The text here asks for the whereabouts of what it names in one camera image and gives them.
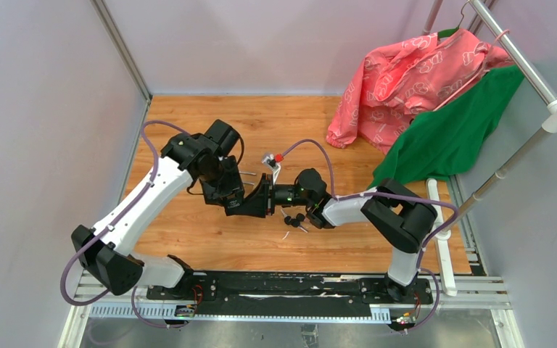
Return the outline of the brass padlock steel shackle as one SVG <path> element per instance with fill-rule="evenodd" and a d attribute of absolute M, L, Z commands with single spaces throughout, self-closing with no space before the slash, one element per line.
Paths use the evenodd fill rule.
<path fill-rule="evenodd" d="M 240 178 L 242 180 L 242 183 L 244 185 L 248 185 L 248 186 L 254 186 L 255 185 L 254 179 L 257 176 L 256 173 L 239 171 L 239 174 L 240 174 Z"/>

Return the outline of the black-headed key bunch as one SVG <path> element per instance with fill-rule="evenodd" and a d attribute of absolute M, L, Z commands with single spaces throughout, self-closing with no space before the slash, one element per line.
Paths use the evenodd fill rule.
<path fill-rule="evenodd" d="M 308 229 L 303 225 L 306 219 L 304 214 L 297 213 L 296 215 L 291 216 L 288 215 L 283 208 L 280 209 L 280 212 L 283 215 L 283 221 L 285 225 L 300 229 L 301 231 L 308 233 Z"/>

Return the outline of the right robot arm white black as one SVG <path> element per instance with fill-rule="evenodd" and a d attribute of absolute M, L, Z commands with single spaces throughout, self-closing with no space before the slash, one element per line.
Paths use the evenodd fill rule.
<path fill-rule="evenodd" d="M 385 292 L 393 302 L 404 302 L 414 293 L 424 240 L 432 231 L 438 212 L 433 204 L 393 179 L 359 194 L 332 197 L 321 174 L 303 170 L 292 184 L 276 184 L 263 175 L 254 190 L 220 199 L 226 215 L 264 218 L 277 206 L 304 207 L 305 217 L 318 229 L 351 223 L 370 223 L 392 246 Z"/>

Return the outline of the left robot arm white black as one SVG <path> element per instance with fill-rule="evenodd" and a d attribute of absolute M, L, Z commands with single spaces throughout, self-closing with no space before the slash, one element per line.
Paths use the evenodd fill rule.
<path fill-rule="evenodd" d="M 68 265 L 79 262 L 105 287 L 105 294 L 120 296 L 135 286 L 158 285 L 175 299 L 187 298 L 193 280 L 182 262 L 135 255 L 133 249 L 167 204 L 195 183 L 202 186 L 205 204 L 234 214 L 242 206 L 244 184 L 231 150 L 243 143 L 233 127 L 215 120 L 204 133 L 181 130 L 161 150 L 152 148 L 152 167 L 132 192 L 91 227 L 74 229 L 75 254 Z"/>

